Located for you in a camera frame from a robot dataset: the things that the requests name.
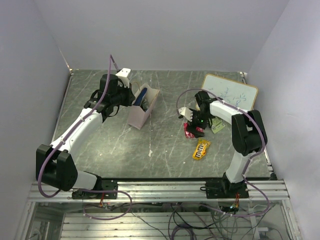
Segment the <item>white paper bag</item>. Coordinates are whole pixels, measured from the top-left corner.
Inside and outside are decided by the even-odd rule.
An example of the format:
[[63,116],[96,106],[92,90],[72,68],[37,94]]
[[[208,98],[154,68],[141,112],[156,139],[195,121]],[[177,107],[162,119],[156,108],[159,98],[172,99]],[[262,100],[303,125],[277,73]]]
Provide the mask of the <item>white paper bag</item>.
[[[160,93],[159,89],[152,88],[147,83],[144,83],[139,86],[137,92],[134,94],[135,99],[138,97],[143,88],[147,88],[147,93],[145,94],[140,106],[134,105],[136,100],[133,102],[132,106],[129,108],[129,115],[127,120],[127,123],[130,126],[135,127],[139,130],[143,127],[147,118],[151,115],[151,112],[155,107],[157,97]],[[149,109],[144,112],[142,106],[149,106]]]

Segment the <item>red snack packet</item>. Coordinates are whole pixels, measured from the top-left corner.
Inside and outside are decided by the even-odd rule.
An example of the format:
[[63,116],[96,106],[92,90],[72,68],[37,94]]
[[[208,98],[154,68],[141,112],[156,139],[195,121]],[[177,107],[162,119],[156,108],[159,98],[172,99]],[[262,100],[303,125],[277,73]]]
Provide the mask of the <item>red snack packet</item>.
[[[184,127],[185,137],[186,137],[187,139],[198,138],[198,136],[195,136],[192,132],[190,132],[190,131],[187,130],[187,127],[188,127],[188,123],[187,123],[187,122],[185,122],[185,123],[183,124],[183,127]],[[200,133],[204,133],[204,130],[203,130],[201,127],[198,127],[198,126],[197,126],[197,127],[195,128],[195,130],[198,131],[198,132],[200,132]]]

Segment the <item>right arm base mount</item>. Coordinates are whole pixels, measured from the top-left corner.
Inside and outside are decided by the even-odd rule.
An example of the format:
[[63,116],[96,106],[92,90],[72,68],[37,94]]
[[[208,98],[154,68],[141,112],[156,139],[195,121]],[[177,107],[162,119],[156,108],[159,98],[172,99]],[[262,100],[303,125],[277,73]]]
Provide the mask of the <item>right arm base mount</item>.
[[244,180],[232,183],[224,173],[221,178],[211,178],[200,187],[207,199],[246,199],[249,197],[248,187]]

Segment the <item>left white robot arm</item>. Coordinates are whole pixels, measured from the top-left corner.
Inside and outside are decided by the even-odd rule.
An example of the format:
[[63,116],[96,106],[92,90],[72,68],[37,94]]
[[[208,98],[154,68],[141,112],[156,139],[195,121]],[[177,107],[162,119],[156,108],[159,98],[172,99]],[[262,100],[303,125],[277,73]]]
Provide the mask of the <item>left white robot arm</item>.
[[84,104],[80,115],[71,126],[49,145],[42,144],[36,150],[36,180],[39,192],[42,184],[58,191],[83,189],[85,194],[96,199],[102,193],[102,178],[96,174],[77,170],[74,160],[81,147],[107,118],[118,114],[121,106],[130,107],[136,99],[129,81],[131,69],[123,68],[116,74],[104,74],[99,89],[95,90]]

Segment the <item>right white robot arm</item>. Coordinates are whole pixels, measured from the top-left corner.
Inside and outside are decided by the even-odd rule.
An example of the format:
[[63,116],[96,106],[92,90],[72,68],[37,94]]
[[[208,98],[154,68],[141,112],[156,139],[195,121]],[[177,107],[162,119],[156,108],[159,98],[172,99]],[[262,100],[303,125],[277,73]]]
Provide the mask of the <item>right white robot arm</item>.
[[231,140],[234,148],[232,161],[225,172],[227,182],[220,186],[221,194],[226,198],[238,192],[238,183],[245,179],[245,173],[253,158],[261,154],[268,142],[261,113],[256,110],[244,110],[231,105],[220,97],[211,97],[205,90],[195,95],[198,109],[181,107],[179,116],[187,120],[186,130],[196,138],[204,133],[211,118],[220,118],[231,126]]

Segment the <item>blue cookie snack packet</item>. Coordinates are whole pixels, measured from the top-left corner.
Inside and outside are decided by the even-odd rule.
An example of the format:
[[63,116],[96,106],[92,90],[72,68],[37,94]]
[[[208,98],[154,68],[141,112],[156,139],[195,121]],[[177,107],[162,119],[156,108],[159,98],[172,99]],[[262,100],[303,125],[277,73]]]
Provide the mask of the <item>blue cookie snack packet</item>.
[[148,105],[143,105],[142,106],[142,109],[144,112],[146,112],[150,107]]

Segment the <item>blue Burts chips bag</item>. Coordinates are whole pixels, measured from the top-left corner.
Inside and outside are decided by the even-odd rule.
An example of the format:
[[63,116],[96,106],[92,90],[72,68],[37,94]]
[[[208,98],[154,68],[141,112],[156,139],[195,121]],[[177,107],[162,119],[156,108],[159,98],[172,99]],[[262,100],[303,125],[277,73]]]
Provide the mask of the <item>blue Burts chips bag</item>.
[[143,88],[143,89],[140,91],[138,97],[135,99],[135,102],[134,102],[134,104],[133,104],[134,106],[140,106],[140,105],[142,104],[143,99],[144,99],[147,91],[148,91],[148,89],[147,89],[146,87]]

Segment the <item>green snack packet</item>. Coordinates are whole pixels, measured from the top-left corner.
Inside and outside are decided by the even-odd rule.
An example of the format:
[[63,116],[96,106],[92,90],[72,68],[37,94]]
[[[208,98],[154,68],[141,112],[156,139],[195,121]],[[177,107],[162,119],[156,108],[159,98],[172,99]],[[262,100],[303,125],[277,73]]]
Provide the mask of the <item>green snack packet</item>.
[[218,133],[226,126],[224,121],[218,117],[212,118],[211,122],[211,130],[214,134]]

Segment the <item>yellow M&M's packet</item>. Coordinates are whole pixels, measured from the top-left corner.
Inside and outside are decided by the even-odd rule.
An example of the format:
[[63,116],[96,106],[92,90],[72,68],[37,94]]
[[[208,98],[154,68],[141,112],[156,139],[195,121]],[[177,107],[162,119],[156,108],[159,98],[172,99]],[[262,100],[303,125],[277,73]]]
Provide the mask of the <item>yellow M&M's packet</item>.
[[192,158],[194,160],[200,160],[202,159],[206,153],[207,153],[207,149],[208,147],[211,145],[211,142],[202,138],[198,139],[198,143],[196,146],[196,149],[192,155]]

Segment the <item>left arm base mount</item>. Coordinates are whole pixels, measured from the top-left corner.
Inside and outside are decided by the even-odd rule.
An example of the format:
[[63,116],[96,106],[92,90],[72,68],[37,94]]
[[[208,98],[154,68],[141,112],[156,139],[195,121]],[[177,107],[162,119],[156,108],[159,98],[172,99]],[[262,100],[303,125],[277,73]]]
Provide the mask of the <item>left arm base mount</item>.
[[74,190],[72,192],[72,199],[74,200],[97,200],[102,197],[107,200],[115,200],[118,193],[118,183],[113,179],[99,178],[95,184],[93,191]]

